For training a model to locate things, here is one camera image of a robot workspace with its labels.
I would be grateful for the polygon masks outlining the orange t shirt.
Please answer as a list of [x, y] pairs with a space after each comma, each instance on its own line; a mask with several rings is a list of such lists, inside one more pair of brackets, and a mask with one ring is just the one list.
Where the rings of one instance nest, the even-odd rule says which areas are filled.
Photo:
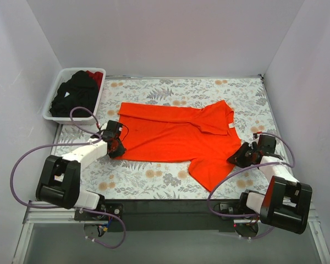
[[126, 152], [123, 160], [178, 163], [189, 161], [189, 174], [207, 191], [233, 170], [227, 159], [241, 146], [234, 112], [219, 101], [204, 108], [123, 102], [119, 121]]

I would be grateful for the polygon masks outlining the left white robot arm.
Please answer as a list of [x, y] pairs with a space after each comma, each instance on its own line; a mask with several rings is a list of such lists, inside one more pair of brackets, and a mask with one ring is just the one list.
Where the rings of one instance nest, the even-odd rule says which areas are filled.
[[88, 143], [62, 156], [46, 158], [36, 189], [36, 198], [65, 209], [85, 208], [92, 219], [105, 216], [101, 195], [84, 190], [80, 185], [83, 170], [97, 159], [117, 158], [125, 154], [120, 138], [125, 125], [110, 120]]

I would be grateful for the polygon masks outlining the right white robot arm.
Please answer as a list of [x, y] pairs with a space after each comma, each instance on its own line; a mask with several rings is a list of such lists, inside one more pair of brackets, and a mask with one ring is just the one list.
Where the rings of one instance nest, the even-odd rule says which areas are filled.
[[238, 213], [243, 218], [258, 214], [263, 224], [302, 234], [307, 226], [312, 187], [301, 183], [275, 153], [273, 134], [258, 132], [254, 141], [244, 142], [227, 161], [239, 168], [256, 166], [269, 182], [265, 194], [246, 190], [240, 195]]

